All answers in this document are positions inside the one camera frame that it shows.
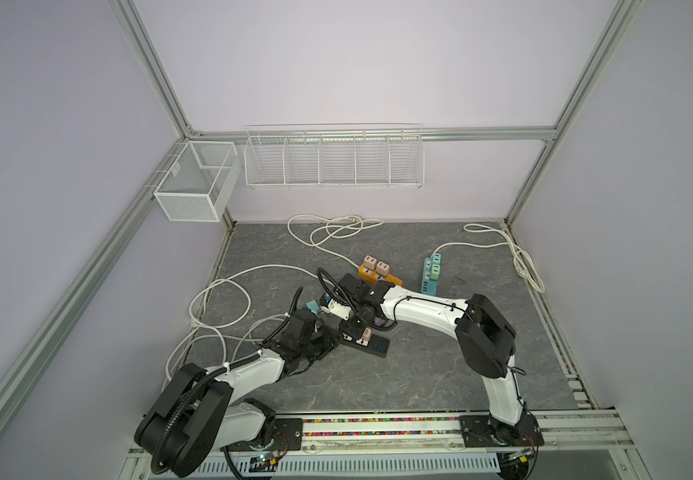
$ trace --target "white wall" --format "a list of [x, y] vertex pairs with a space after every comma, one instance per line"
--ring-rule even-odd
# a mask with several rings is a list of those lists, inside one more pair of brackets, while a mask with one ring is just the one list
[[645, 4], [516, 228], [601, 406], [693, 478], [693, 2]]
[[421, 188], [262, 190], [237, 181], [229, 209], [239, 221], [287, 220], [296, 214], [346, 214], [384, 220], [504, 218], [543, 142], [427, 142]]
[[0, 480], [118, 477], [222, 239], [154, 206], [0, 441]]
[[0, 2], [0, 380], [174, 140], [106, 2]]
[[138, 1], [196, 130], [551, 125], [615, 0]]

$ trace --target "white wire basket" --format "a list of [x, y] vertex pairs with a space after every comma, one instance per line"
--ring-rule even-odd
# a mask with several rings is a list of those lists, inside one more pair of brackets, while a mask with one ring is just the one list
[[170, 220], [219, 222], [240, 170], [233, 142], [189, 140], [154, 196]]
[[248, 186], [365, 188], [421, 187], [424, 183], [419, 125], [361, 129], [317, 125], [296, 131], [290, 127], [247, 128]]

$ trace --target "marble surface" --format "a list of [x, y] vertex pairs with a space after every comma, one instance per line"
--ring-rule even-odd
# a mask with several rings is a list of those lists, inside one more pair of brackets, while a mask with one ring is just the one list
[[[294, 224], [292, 228], [298, 236], [308, 239], [317, 226]], [[424, 258], [438, 245], [456, 241], [491, 244], [502, 240], [497, 234], [464, 232], [462, 226], [460, 223], [384, 224], [350, 238], [329, 240], [323, 246], [358, 264], [368, 254], [387, 262], [390, 272], [403, 280], [403, 286], [418, 291]], [[441, 254], [438, 295], [468, 299], [473, 293], [482, 293], [517, 330], [515, 360], [528, 373], [518, 378], [528, 408], [576, 408], [528, 287], [515, 273], [509, 248], [449, 246]], [[347, 272], [356, 273], [345, 260], [296, 241], [284, 224], [238, 224], [221, 265], [220, 277], [261, 264], [289, 264], [310, 272], [322, 266], [337, 279]], [[222, 330], [229, 335], [242, 336], [253, 321], [284, 312], [299, 285], [304, 287], [301, 305], [321, 294], [316, 279], [283, 268], [256, 270], [235, 280], [250, 293], [253, 302], [245, 319]], [[225, 284], [211, 295], [204, 321], [221, 325], [236, 319], [245, 308], [245, 295]], [[328, 323], [337, 325], [335, 319]], [[277, 324], [267, 322], [254, 337], [265, 336]], [[308, 372], [263, 386], [249, 396], [278, 412], [488, 408], [483, 381], [467, 367], [455, 339], [410, 323], [401, 323], [396, 329], [380, 334], [391, 340], [386, 359], [341, 345]], [[227, 345], [231, 358], [236, 341], [228, 340]], [[252, 351], [253, 346], [247, 342], [240, 348], [238, 358]], [[189, 360], [201, 366], [217, 365], [221, 360], [220, 343], [217, 339], [198, 341]]]

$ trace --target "wire basket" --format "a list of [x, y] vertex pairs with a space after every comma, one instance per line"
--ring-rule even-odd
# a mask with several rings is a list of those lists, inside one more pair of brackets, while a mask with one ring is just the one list
[[240, 169], [234, 143], [190, 140], [154, 196], [170, 220], [219, 222]]
[[421, 187], [419, 126], [275, 133], [248, 128], [245, 180], [254, 188]]

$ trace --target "blue power strip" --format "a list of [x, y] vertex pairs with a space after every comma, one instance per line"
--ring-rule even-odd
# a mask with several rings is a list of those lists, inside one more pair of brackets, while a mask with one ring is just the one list
[[437, 296], [437, 280], [442, 260], [443, 256], [440, 254], [434, 254], [424, 259], [424, 272], [421, 275], [421, 293]]

